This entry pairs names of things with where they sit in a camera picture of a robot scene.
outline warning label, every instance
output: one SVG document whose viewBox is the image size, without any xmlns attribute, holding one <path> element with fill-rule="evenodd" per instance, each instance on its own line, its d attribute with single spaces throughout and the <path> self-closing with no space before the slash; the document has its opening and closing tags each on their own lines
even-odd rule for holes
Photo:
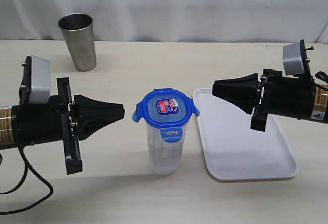
<svg viewBox="0 0 328 224">
<path fill-rule="evenodd" d="M 328 92 L 317 87 L 311 119 L 323 120 L 327 110 Z"/>
<path fill-rule="evenodd" d="M 0 146 L 14 144 L 11 127 L 11 108 L 0 109 Z"/>
</svg>

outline stainless steel cup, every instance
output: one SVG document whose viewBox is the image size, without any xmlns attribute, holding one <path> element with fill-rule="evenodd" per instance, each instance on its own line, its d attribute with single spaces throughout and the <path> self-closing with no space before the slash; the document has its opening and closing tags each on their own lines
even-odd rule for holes
<svg viewBox="0 0 328 224">
<path fill-rule="evenodd" d="M 97 64 L 92 24 L 92 17 L 86 14 L 67 15 L 58 22 L 75 68 L 79 71 L 92 70 Z"/>
</svg>

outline white curtain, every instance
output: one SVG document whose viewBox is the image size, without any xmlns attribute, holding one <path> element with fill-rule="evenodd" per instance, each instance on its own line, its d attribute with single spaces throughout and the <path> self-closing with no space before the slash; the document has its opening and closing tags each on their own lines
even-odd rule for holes
<svg viewBox="0 0 328 224">
<path fill-rule="evenodd" d="M 63 39 L 58 20 L 94 18 L 96 40 L 328 42 L 328 0 L 0 0 L 1 39 Z"/>
</svg>

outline blue lid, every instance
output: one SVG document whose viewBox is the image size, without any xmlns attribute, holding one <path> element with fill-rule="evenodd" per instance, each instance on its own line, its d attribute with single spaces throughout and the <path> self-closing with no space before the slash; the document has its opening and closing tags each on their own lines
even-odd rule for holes
<svg viewBox="0 0 328 224">
<path fill-rule="evenodd" d="M 199 116 L 194 101 L 184 93 L 172 88 L 154 89 L 137 104 L 132 119 L 141 118 L 155 128 L 182 127 L 191 115 Z"/>
</svg>

